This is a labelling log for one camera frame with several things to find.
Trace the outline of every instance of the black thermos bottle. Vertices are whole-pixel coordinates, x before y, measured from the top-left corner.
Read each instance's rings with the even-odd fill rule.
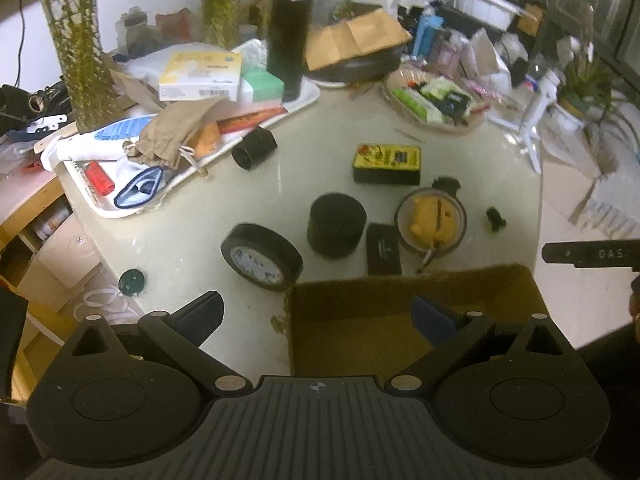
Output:
[[[284,83],[285,102],[300,95],[313,6],[314,0],[273,0],[267,30],[267,70]]]

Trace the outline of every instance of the yellow box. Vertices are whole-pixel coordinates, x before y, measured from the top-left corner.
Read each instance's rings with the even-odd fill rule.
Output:
[[[161,101],[198,101],[210,97],[238,100],[242,56],[233,52],[176,52],[160,76]]]

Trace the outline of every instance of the brown paper envelope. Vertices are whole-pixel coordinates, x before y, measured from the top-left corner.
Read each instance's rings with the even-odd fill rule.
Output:
[[[316,30],[306,42],[309,70],[406,43],[411,35],[382,9]]]
[[[402,28],[398,20],[382,9],[368,12],[346,23],[361,55],[403,44],[411,39],[411,35]]]

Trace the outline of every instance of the plastic bag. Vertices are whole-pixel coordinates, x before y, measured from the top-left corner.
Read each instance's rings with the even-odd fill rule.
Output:
[[[0,173],[9,174],[38,160],[33,151],[37,140],[0,144]]]
[[[124,63],[127,75],[145,82],[154,90],[158,90],[160,76],[176,52],[226,52],[219,46],[207,43],[183,43],[168,46],[147,56],[130,59]],[[242,56],[242,70],[250,70],[256,66],[267,66],[267,48],[260,40],[249,40],[235,47],[232,52]]]

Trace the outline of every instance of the red lighter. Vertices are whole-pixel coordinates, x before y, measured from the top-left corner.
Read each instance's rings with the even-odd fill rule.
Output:
[[[95,160],[92,160],[84,167],[84,174],[100,196],[107,196],[116,189],[113,180],[109,178],[104,170]]]

